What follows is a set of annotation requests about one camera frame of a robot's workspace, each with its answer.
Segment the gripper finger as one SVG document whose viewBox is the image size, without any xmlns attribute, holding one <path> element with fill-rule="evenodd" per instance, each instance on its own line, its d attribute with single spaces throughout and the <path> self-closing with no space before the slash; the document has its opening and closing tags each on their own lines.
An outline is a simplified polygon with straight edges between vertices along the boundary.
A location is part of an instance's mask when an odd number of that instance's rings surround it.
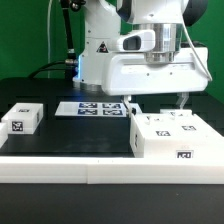
<svg viewBox="0 0 224 224">
<path fill-rule="evenodd" d="M 125 96 L 122 97 L 122 102 L 123 102 L 123 104 L 126 108 L 128 116 L 131 116 L 131 113 L 132 113 L 132 106 L 130 104 L 130 101 L 131 101 L 131 96 L 130 95 L 125 95 Z"/>
<path fill-rule="evenodd" d="M 186 102 L 189 99 L 189 93 L 188 92 L 182 92 L 182 93 L 178 93 L 178 100 L 176 105 L 178 106 L 179 109 L 183 109 Z"/>
</svg>

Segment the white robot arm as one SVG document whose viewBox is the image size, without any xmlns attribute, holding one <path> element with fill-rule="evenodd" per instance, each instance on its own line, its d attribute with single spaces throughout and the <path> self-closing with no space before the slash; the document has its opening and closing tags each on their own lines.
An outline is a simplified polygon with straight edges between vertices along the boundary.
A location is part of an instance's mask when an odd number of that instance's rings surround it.
<svg viewBox="0 0 224 224">
<path fill-rule="evenodd" d="M 121 96 L 128 113 L 133 95 L 177 93 L 183 106 L 212 80 L 208 49 L 181 45 L 189 36 L 186 13 L 206 6 L 207 0 L 87 0 L 74 85 Z"/>
</svg>

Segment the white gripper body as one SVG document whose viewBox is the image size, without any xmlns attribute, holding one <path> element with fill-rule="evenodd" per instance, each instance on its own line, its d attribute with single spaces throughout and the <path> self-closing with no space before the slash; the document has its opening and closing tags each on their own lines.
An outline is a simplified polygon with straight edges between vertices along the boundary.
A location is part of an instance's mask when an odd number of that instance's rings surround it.
<svg viewBox="0 0 224 224">
<path fill-rule="evenodd" d="M 191 48 L 170 63 L 147 63 L 143 53 L 111 54 L 104 63 L 102 89 L 108 95 L 143 95 L 203 91 L 206 73 Z"/>
</svg>

